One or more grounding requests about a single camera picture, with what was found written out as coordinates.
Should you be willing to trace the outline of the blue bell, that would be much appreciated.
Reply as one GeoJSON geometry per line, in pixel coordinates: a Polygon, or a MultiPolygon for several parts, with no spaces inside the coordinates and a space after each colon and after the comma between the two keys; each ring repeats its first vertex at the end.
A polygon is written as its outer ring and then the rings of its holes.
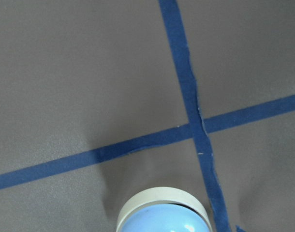
{"type": "Polygon", "coordinates": [[[154,187],[132,196],[121,208],[117,232],[211,232],[203,205],[190,193],[154,187]]]}

